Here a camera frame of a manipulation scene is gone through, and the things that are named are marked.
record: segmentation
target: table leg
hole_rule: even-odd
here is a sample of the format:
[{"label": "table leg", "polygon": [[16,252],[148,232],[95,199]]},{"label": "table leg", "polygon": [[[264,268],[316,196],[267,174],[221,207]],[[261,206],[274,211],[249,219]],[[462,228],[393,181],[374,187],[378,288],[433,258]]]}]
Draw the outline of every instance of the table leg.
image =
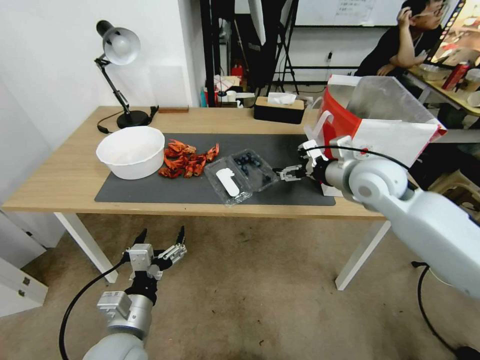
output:
[{"label": "table leg", "polygon": [[358,245],[346,265],[343,267],[340,275],[335,279],[337,290],[345,290],[390,227],[390,221],[375,221],[373,223],[362,242]]},{"label": "table leg", "polygon": [[[54,212],[54,214],[101,273],[113,268],[112,263],[110,263],[87,228],[82,224],[77,214],[64,212]],[[114,283],[118,275],[117,271],[112,271],[105,276],[105,279],[109,283]]]},{"label": "table leg", "polygon": [[431,92],[432,91],[430,90],[430,88],[428,86],[426,88],[424,88],[423,91],[421,92],[420,96],[418,97],[418,102],[420,102],[420,104],[425,104],[425,102],[427,101],[427,98],[429,97]]}]

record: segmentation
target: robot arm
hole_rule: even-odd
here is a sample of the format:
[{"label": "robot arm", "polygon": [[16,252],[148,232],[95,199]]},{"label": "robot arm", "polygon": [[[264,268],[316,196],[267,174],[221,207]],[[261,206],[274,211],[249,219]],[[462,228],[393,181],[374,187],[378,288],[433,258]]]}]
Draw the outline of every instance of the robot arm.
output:
[{"label": "robot arm", "polygon": [[[349,136],[331,145],[352,147]],[[306,149],[314,148],[314,140]],[[393,232],[435,273],[462,292],[480,298],[480,227],[447,198],[419,188],[409,188],[405,169],[383,158],[357,160],[354,152],[333,149],[333,157],[311,159],[301,151],[304,176],[339,189],[350,201],[385,215]],[[280,173],[283,180],[302,175]]]},{"label": "robot arm", "polygon": [[152,308],[157,302],[157,282],[187,253],[185,230],[182,227],[176,243],[167,250],[154,250],[143,243],[146,230],[126,250],[133,273],[131,287],[125,291],[105,291],[97,309],[104,313],[110,335],[93,346],[83,360],[148,360],[144,342],[152,322]]}]

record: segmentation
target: wooden table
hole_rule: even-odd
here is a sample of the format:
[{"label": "wooden table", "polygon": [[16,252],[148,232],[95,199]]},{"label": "wooden table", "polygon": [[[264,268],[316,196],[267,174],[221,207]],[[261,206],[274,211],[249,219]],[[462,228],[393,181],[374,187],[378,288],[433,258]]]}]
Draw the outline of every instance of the wooden table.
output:
[{"label": "wooden table", "polygon": [[469,115],[480,117],[480,107],[472,107],[467,103],[465,94],[454,91],[447,91],[442,89],[444,80],[440,81],[428,81],[422,77],[421,70],[415,66],[408,69],[406,77],[413,82],[414,85],[423,89],[418,101],[422,104],[425,103],[431,93],[435,93],[441,98],[445,99],[445,102],[452,105],[456,109],[464,109]]},{"label": "wooden table", "polygon": [[[147,108],[138,108],[148,112]],[[335,206],[176,204],[95,202],[109,169],[97,159],[95,150],[105,134],[97,122],[121,110],[101,106],[41,165],[3,204],[5,211],[52,212],[101,272],[112,267],[77,213],[187,215],[263,218],[365,219],[376,221],[337,279],[343,290],[390,228],[390,223],[375,212],[336,198]],[[114,131],[117,116],[103,126]],[[164,133],[199,134],[303,134],[303,125],[255,120],[251,109],[192,108],[188,113],[157,113],[152,127]],[[117,273],[106,278],[115,282]]]}]

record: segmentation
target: crayfish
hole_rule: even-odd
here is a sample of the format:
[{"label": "crayfish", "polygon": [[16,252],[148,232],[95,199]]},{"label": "crayfish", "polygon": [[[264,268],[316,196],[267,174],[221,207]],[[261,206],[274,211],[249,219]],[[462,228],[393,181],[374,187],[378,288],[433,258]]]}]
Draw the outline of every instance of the crayfish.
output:
[{"label": "crayfish", "polygon": [[162,167],[158,171],[158,174],[165,178],[175,179],[182,174],[184,178],[198,177],[204,172],[206,163],[211,163],[220,151],[220,145],[217,143],[206,153],[196,154],[195,146],[184,144],[178,140],[171,139],[170,141],[163,156],[166,167]]}]

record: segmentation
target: man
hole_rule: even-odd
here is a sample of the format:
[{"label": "man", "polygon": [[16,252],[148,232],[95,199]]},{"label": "man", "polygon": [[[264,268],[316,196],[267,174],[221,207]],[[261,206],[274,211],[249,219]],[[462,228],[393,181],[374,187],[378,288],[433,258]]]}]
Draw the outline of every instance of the man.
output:
[{"label": "man", "polygon": [[443,0],[407,0],[398,13],[398,26],[390,28],[363,60],[356,76],[399,76],[422,64],[440,36]]}]

